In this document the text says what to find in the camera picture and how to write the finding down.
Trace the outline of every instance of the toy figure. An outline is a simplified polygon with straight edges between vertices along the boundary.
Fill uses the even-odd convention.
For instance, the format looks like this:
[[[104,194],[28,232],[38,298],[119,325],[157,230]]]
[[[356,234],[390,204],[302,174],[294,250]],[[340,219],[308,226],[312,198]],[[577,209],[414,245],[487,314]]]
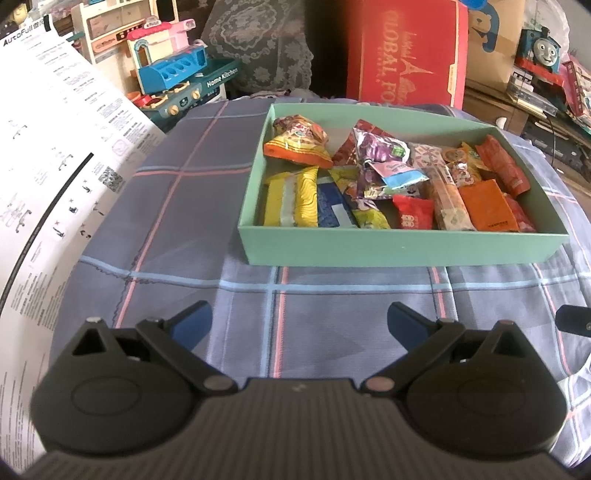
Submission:
[[[558,75],[560,45],[549,33],[546,27],[541,31],[521,30],[515,64],[547,82],[562,86],[562,77]]]
[[[18,30],[27,19],[27,15],[27,4],[19,4],[19,6],[12,11],[8,18],[2,24],[0,24],[0,38],[4,38],[7,35],[16,32],[16,30]]]

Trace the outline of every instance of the bed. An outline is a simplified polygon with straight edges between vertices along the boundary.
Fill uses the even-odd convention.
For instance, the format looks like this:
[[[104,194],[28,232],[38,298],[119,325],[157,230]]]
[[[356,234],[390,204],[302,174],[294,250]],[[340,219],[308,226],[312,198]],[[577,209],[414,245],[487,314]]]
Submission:
[[[194,353],[238,381],[271,376],[358,382],[405,354],[386,325],[393,301],[431,319],[458,319],[468,328],[490,329],[499,319],[512,319],[568,401],[567,422],[551,452],[567,466],[583,461],[591,452],[591,341],[557,331],[553,318],[563,304],[591,305],[591,225],[540,151],[507,134],[570,233],[570,242],[545,263],[250,266],[236,223],[273,101],[302,100],[201,106],[147,158],[72,272],[52,359],[86,317],[125,327],[207,300],[213,326]],[[443,106],[419,108],[471,118]]]

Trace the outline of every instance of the paper sheet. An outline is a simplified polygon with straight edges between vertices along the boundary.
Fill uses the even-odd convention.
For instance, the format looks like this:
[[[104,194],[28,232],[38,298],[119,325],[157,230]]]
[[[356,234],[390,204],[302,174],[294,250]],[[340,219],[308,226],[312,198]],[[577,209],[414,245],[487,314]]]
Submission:
[[[0,40],[0,87],[19,93],[0,116],[0,455],[17,471],[43,452],[28,410],[68,276],[164,138],[46,25]]]

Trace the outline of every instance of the blue snack package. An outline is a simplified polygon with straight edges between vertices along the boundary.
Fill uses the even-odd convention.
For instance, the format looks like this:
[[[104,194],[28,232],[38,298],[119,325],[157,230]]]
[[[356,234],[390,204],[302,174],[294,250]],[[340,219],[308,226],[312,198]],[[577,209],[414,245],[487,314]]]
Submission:
[[[316,180],[318,191],[318,226],[358,228],[359,225],[331,177],[319,177]]]

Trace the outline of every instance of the red box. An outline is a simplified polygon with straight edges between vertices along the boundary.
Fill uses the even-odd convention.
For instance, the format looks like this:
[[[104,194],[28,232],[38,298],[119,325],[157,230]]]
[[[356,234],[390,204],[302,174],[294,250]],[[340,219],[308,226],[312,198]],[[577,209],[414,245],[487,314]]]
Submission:
[[[456,0],[349,0],[347,97],[462,108],[468,10]]]

